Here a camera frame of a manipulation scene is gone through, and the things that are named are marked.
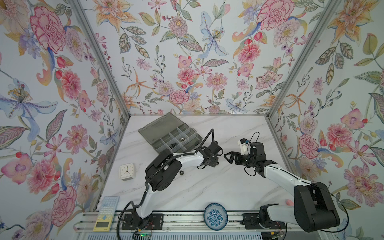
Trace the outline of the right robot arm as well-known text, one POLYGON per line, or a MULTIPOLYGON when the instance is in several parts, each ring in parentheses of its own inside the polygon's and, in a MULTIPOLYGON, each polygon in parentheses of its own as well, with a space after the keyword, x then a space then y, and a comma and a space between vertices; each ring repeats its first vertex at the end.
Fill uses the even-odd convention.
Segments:
POLYGON ((240 152, 229 152, 224 158, 238 166, 252 168, 261 177, 268 179, 286 190, 294 198, 293 206, 268 204, 261 206, 258 223, 267 227, 281 222, 299 226, 307 233, 331 232, 341 223, 334 202, 337 198, 323 183, 306 181, 281 168, 278 163, 268 160, 262 143, 240 140, 240 152))

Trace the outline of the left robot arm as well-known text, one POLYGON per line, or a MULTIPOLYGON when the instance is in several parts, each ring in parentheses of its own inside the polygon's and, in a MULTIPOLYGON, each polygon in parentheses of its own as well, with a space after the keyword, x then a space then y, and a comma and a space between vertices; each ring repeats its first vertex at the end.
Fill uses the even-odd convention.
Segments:
POLYGON ((117 232, 123 224, 130 223, 134 230, 142 230, 150 223, 157 202, 157 194, 171 185, 176 176, 187 168, 204 169, 216 167, 223 154, 219 142, 215 141, 215 130, 211 129, 200 145, 187 153, 162 151, 146 168, 145 191, 139 204, 130 201, 121 211, 117 221, 117 232))

